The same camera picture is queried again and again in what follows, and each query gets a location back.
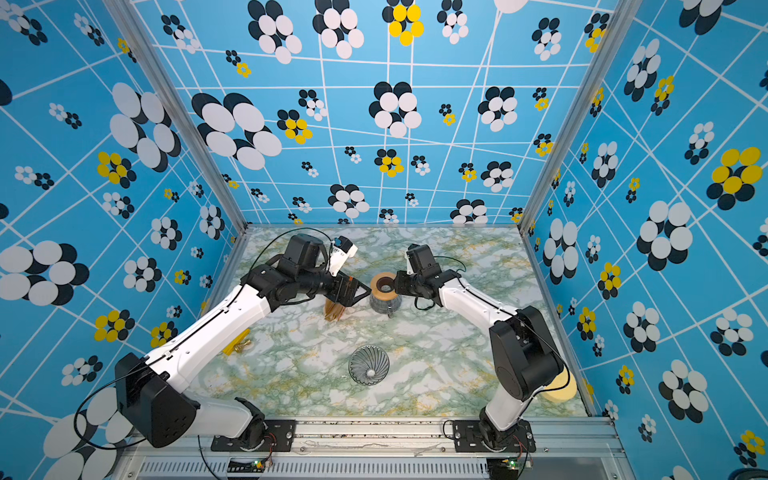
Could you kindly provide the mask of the round wooden dripper holder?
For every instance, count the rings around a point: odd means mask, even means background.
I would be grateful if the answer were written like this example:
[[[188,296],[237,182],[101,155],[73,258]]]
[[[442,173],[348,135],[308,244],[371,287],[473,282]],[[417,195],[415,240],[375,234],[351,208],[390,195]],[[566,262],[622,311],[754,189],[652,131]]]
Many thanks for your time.
[[[384,302],[394,300],[398,296],[395,291],[395,279],[396,275],[391,272],[381,272],[375,275],[370,283],[372,296]]]

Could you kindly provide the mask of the clear glass carafe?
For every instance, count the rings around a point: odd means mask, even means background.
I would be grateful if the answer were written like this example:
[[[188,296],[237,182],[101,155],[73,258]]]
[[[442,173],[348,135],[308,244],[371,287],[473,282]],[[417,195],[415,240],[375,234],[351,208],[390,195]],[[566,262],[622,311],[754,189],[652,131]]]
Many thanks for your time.
[[[383,314],[391,318],[393,314],[400,308],[402,299],[395,295],[392,299],[382,300],[372,295],[370,297],[370,307],[379,314]]]

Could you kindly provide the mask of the ribbed glass dripper cone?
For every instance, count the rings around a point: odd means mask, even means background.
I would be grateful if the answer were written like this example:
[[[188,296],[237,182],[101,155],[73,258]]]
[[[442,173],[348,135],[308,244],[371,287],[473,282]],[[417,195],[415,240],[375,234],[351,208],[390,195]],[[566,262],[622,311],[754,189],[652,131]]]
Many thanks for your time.
[[[388,354],[375,345],[364,345],[356,349],[348,362],[348,372],[352,380],[365,386],[382,382],[387,377],[389,369]]]

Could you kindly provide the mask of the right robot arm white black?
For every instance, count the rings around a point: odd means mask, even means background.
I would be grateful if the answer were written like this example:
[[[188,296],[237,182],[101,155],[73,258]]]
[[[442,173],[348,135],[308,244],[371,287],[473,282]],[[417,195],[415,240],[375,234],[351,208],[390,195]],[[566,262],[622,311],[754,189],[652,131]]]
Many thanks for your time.
[[[455,270],[444,270],[427,245],[405,252],[407,269],[396,274],[395,291],[456,313],[489,335],[499,386],[481,410],[479,431],[494,451],[518,435],[518,424],[532,400],[572,386],[572,375],[541,314],[533,306],[512,307],[471,286]]]

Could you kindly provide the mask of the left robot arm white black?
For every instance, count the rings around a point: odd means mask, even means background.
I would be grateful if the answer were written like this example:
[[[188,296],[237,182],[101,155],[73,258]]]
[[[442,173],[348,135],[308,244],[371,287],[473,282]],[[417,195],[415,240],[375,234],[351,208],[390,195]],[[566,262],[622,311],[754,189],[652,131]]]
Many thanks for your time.
[[[267,435],[264,414],[238,397],[217,400],[186,391],[202,369],[238,336],[299,295],[321,295],[350,307],[371,290],[345,274],[357,246],[339,236],[329,242],[296,234],[285,251],[255,263],[218,305],[166,344],[142,358],[123,357],[115,367],[119,413],[155,448],[186,436],[219,436],[245,450],[260,447]]]

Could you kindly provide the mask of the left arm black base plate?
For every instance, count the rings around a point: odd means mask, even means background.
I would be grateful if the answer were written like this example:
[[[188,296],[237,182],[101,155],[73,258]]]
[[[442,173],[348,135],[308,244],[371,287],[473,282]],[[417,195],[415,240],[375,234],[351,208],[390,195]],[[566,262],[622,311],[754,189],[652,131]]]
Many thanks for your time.
[[[215,436],[210,449],[214,452],[290,452],[296,434],[295,419],[267,419],[249,426],[237,438]]]

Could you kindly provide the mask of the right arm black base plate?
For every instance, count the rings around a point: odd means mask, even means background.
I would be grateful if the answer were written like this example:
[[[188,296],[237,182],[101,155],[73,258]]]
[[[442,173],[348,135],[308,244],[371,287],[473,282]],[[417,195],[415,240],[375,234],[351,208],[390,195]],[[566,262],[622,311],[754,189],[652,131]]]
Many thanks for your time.
[[[531,425],[520,420],[504,431],[498,431],[490,422],[481,420],[450,420],[457,453],[534,453],[537,450]]]

